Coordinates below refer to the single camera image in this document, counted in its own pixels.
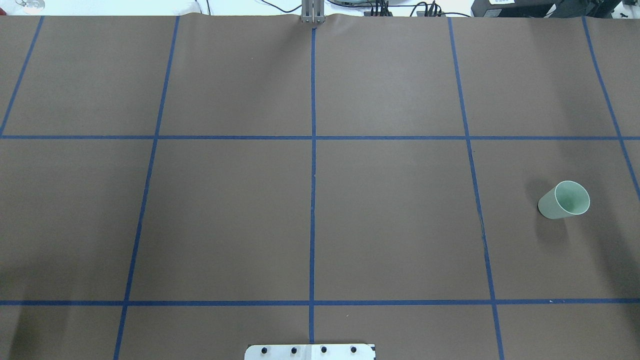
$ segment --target white metal plate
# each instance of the white metal plate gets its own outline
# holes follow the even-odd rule
[[[244,352],[244,360],[375,360],[375,348],[368,344],[252,345]]]

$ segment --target blue grid line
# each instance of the blue grid line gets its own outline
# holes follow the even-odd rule
[[[7,140],[153,140],[155,135],[0,135]],[[308,135],[159,135],[158,140],[313,140]],[[640,136],[622,136],[640,140]],[[618,136],[493,136],[493,135],[317,135],[316,140],[568,140],[618,141]]]
[[[140,245],[140,234],[142,233],[142,221],[145,217],[145,209],[147,207],[147,197],[149,194],[149,186],[151,183],[151,175],[154,169],[154,160],[156,158],[156,148],[158,144],[158,137],[160,135],[160,126],[162,124],[162,115],[164,111],[164,100],[166,99],[166,91],[169,86],[169,77],[171,74],[171,64],[173,61],[173,52],[175,50],[175,41],[178,37],[178,26],[180,24],[180,17],[175,17],[175,25],[173,26],[173,38],[171,41],[171,49],[169,50],[169,60],[166,65],[166,73],[164,75],[164,85],[162,90],[162,97],[160,98],[160,107],[158,109],[158,118],[156,122],[156,133],[154,135],[154,143],[151,146],[151,155],[149,156],[149,167],[147,169],[147,179],[145,180],[145,189],[142,194],[142,204],[140,206],[140,215],[138,216],[138,226],[136,228],[136,237],[133,243],[133,251],[131,253],[131,264],[129,265],[129,275],[127,276],[127,287],[124,294],[124,304],[122,305],[122,313],[120,314],[120,325],[118,326],[118,336],[116,338],[116,345],[113,351],[113,360],[118,360],[120,356],[120,345],[122,344],[122,335],[124,333],[124,324],[127,319],[127,303],[129,302],[129,296],[131,295],[131,284],[133,282],[133,273],[136,268],[136,258],[138,256],[138,247]]]
[[[122,300],[0,300],[0,306],[123,306]],[[130,300],[128,307],[308,306],[307,300]],[[640,304],[640,298],[472,299],[472,300],[315,300],[315,306],[488,306],[562,304]]]
[[[27,65],[29,65],[29,60],[31,59],[31,54],[33,54],[33,48],[36,46],[36,41],[38,40],[38,35],[40,34],[40,29],[42,29],[43,23],[44,23],[44,16],[41,16],[40,21],[38,21],[38,26],[36,27],[36,32],[33,34],[33,39],[31,40],[29,51],[27,51],[27,56],[24,58],[24,63],[22,64],[22,68],[20,69],[20,75],[18,75],[18,80],[15,82],[15,87],[13,88],[13,93],[11,94],[9,105],[6,107],[6,112],[4,113],[2,125],[0,125],[0,135],[4,133],[4,128],[6,127],[6,123],[9,121],[9,114],[11,113],[13,102],[15,101],[15,97],[18,95],[18,90],[20,89],[20,84],[22,83],[24,72],[27,71]]]
[[[620,141],[620,147],[622,148],[622,154],[625,156],[625,161],[627,162],[627,167],[629,169],[629,174],[631,174],[631,181],[636,188],[636,195],[638,200],[640,200],[640,186],[638,186],[638,180],[636,179],[636,173],[634,172],[634,168],[631,165],[631,159],[629,159],[629,154],[627,153],[627,147],[625,146],[625,141],[622,137],[622,132],[620,131],[620,126],[618,125],[618,119],[616,118],[616,114],[613,111],[613,106],[611,105],[611,100],[609,98],[609,93],[607,91],[607,87],[604,85],[604,80],[602,79],[602,74],[600,73],[600,67],[598,66],[598,60],[596,59],[596,53],[593,50],[593,43],[591,42],[591,35],[589,34],[589,27],[587,26],[587,18],[582,17],[582,27],[584,28],[584,34],[587,36],[587,44],[589,45],[589,52],[591,53],[591,60],[593,61],[593,67],[596,70],[596,75],[598,76],[598,81],[600,82],[600,88],[602,89],[602,93],[604,94],[604,99],[607,101],[607,107],[609,109],[609,114],[611,115],[611,120],[613,121],[613,126],[616,128],[616,134],[618,134],[618,140]]]
[[[502,346],[502,333],[500,332],[500,320],[498,317],[498,307],[495,304],[495,289],[493,288],[493,275],[491,272],[491,261],[489,258],[489,246],[486,242],[486,232],[484,230],[484,218],[482,214],[482,205],[480,203],[480,192],[478,190],[478,183],[476,177],[476,166],[474,164],[473,150],[471,148],[471,139],[469,137],[469,125],[467,122],[467,110],[465,109],[465,98],[462,92],[462,80],[460,78],[460,66],[458,65],[458,54],[456,53],[456,41],[453,33],[453,24],[451,18],[447,18],[449,24],[449,38],[451,40],[451,52],[453,55],[453,65],[456,71],[456,82],[458,83],[458,97],[460,98],[460,111],[462,112],[462,123],[465,128],[465,137],[467,138],[467,153],[469,156],[469,166],[471,168],[471,179],[474,185],[474,193],[476,195],[476,208],[478,217],[480,218],[480,228],[482,231],[482,241],[484,246],[484,265],[486,267],[486,278],[489,284],[489,295],[491,296],[492,311],[493,311],[493,325],[495,327],[495,337],[498,345],[498,356],[500,360],[504,360],[504,349]]]
[[[311,29],[311,209],[309,231],[309,343],[315,342],[316,297],[316,28]]]

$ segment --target cup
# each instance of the cup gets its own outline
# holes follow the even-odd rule
[[[575,181],[566,180],[540,198],[538,210],[546,218],[566,218],[584,214],[590,204],[587,190]]]

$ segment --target vertical blue line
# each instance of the vertical blue line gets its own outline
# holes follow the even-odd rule
[[[316,28],[311,30],[311,227],[309,243],[309,343],[315,342],[316,299]]]
[[[471,180],[474,185],[474,193],[476,195],[476,208],[478,217],[480,218],[480,228],[482,230],[482,241],[484,245],[484,267],[486,268],[486,279],[489,284],[489,295],[492,301],[493,326],[495,327],[495,337],[498,344],[498,356],[500,360],[504,360],[504,349],[502,347],[502,333],[500,332],[500,320],[498,318],[498,307],[495,303],[495,290],[493,288],[493,275],[491,272],[491,261],[489,258],[489,246],[486,242],[486,233],[484,231],[484,218],[482,214],[482,205],[480,203],[480,192],[476,177],[476,165],[474,163],[473,150],[471,148],[471,138],[469,136],[469,126],[467,122],[467,110],[465,108],[465,98],[462,93],[462,80],[460,79],[460,67],[458,65],[458,54],[456,52],[456,41],[453,35],[453,24],[451,18],[447,18],[449,23],[449,38],[451,39],[451,52],[453,55],[453,64],[456,71],[456,82],[458,83],[458,97],[460,98],[460,111],[462,112],[462,123],[465,128],[465,138],[467,140],[467,154],[469,156],[469,166],[471,167]]]
[[[596,69],[596,75],[598,76],[598,81],[600,82],[600,88],[602,89],[602,93],[604,94],[604,99],[607,102],[607,107],[609,108],[609,114],[611,115],[611,120],[613,121],[613,127],[615,127],[616,134],[618,134],[618,141],[620,141],[622,154],[625,156],[625,161],[627,162],[627,168],[629,169],[629,173],[631,174],[631,181],[633,182],[634,187],[636,188],[636,195],[638,196],[638,200],[640,200],[640,186],[638,186],[636,173],[634,172],[634,167],[631,165],[631,159],[629,159],[627,147],[625,146],[625,141],[622,138],[622,132],[620,131],[620,126],[618,125],[618,119],[616,118],[615,112],[613,112],[613,106],[611,105],[609,92],[607,91],[607,87],[604,85],[604,80],[602,79],[602,75],[600,73],[600,67],[598,66],[598,60],[596,59],[596,53],[593,50],[593,43],[591,42],[591,35],[589,34],[589,27],[587,26],[587,18],[584,16],[582,17],[582,27],[584,28],[584,34],[587,36],[587,44],[589,45],[589,52],[591,53],[591,60],[593,61],[593,67]]]
[[[42,29],[42,23],[44,22],[44,16],[40,17],[40,21],[38,22],[38,27],[36,28],[35,34],[33,34],[33,39],[31,40],[31,45],[29,46],[29,51],[27,51],[27,56],[24,59],[24,63],[22,64],[22,69],[20,70],[20,75],[18,76],[18,81],[15,82],[15,87],[13,88],[13,93],[11,94],[11,99],[9,100],[9,105],[6,107],[6,112],[4,113],[4,118],[2,120],[2,125],[0,125],[0,135],[4,132],[4,128],[6,127],[6,123],[9,121],[9,114],[11,113],[11,108],[13,107],[13,102],[15,101],[15,97],[18,95],[18,89],[20,89],[20,84],[22,83],[22,77],[24,76],[24,72],[27,70],[27,65],[29,65],[29,60],[31,59],[31,54],[33,53],[33,48],[36,46],[36,41],[38,40],[38,35],[40,34],[40,29]]]
[[[151,184],[151,175],[154,169],[154,160],[156,158],[156,147],[158,144],[158,137],[160,135],[160,125],[162,124],[162,114],[164,111],[164,100],[166,99],[166,90],[169,86],[169,75],[171,74],[171,64],[173,61],[173,51],[175,50],[175,41],[178,37],[178,25],[180,24],[180,17],[175,17],[175,25],[173,26],[173,38],[171,41],[171,49],[169,51],[169,60],[166,66],[166,73],[164,74],[164,85],[162,90],[162,97],[160,98],[160,107],[158,109],[158,118],[156,120],[156,133],[154,135],[154,143],[151,146],[151,155],[149,157],[149,166],[147,169],[147,179],[145,180],[145,189],[142,194],[142,204],[140,206],[140,215],[138,216],[138,226],[136,228],[136,237],[133,243],[133,251],[131,253],[131,264],[129,265],[129,275],[127,276],[127,287],[124,293],[124,303],[122,305],[122,312],[120,314],[120,325],[118,326],[118,336],[116,338],[116,347],[113,351],[113,360],[118,360],[120,356],[120,345],[122,344],[122,335],[124,333],[124,324],[127,319],[127,308],[129,307],[129,297],[131,295],[131,284],[133,282],[133,272],[136,268],[136,258],[138,257],[138,247],[140,245],[140,234],[142,233],[142,221],[145,217],[145,210],[147,208],[147,196],[149,194],[149,186]]]

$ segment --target horizontal blue line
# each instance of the horizontal blue line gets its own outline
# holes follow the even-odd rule
[[[308,300],[138,300],[128,306],[308,306]],[[123,306],[109,300],[0,300],[0,306]],[[549,304],[640,304],[640,298],[593,299],[475,299],[475,300],[315,300],[315,306],[436,306],[436,305],[549,305]]]
[[[154,135],[0,135],[0,139],[18,140],[153,140]],[[311,140],[312,136],[271,135],[160,135],[161,140]],[[317,136],[316,140],[466,140],[463,135]],[[617,136],[469,136],[469,140],[619,140]],[[623,140],[640,140],[640,136],[623,136]]]

